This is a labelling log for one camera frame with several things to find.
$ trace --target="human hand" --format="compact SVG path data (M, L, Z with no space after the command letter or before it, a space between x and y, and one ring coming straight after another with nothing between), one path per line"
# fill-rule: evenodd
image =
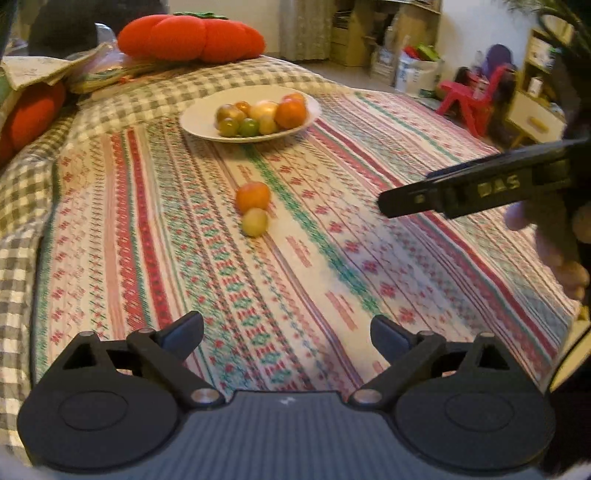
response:
M532 223L538 224L535 219L540 215L536 215L536 209L536 203L531 200L510 205L505 213L507 228L517 231ZM579 242L591 244L591 202L574 214L570 226ZM550 267L564 293L572 300L582 301L590 281L587 269L576 261L568 260L565 252L556 247L539 227L535 230L535 247L541 262Z

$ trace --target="red chair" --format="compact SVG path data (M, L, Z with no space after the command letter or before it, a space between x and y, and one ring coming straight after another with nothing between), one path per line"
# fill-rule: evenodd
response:
M480 100L474 99L474 90L466 85L450 81L441 82L439 87L448 92L448 94L441 107L437 110L437 113L439 115L445 115L455 102L460 102L462 116L470 133L476 138L484 137L493 111L493 95L505 72L511 68L512 66L510 64L505 64L495 70L485 95Z

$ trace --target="metal bolt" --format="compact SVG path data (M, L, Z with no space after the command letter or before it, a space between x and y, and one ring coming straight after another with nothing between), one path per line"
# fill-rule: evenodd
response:
M191 400L200 405L211 405L220 399L220 393L212 388L199 388L191 393Z
M353 400L359 405L375 405L382 400L382 394L371 388L362 388L353 394Z

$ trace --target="white wall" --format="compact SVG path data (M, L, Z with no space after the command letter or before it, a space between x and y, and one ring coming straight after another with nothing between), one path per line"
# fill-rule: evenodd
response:
M444 79L453 79L459 67L469 67L478 50L497 43L513 52L521 67L533 17L509 12L500 0L443 0L437 49L446 63Z
M256 28L267 52L279 52L280 0L168 0L171 12L215 12Z

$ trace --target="plate of fruit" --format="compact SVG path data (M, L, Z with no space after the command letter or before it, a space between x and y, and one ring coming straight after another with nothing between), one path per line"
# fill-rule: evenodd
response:
M278 85L223 90L200 98L180 118L181 127L206 140L254 143L291 135L322 113L310 95Z

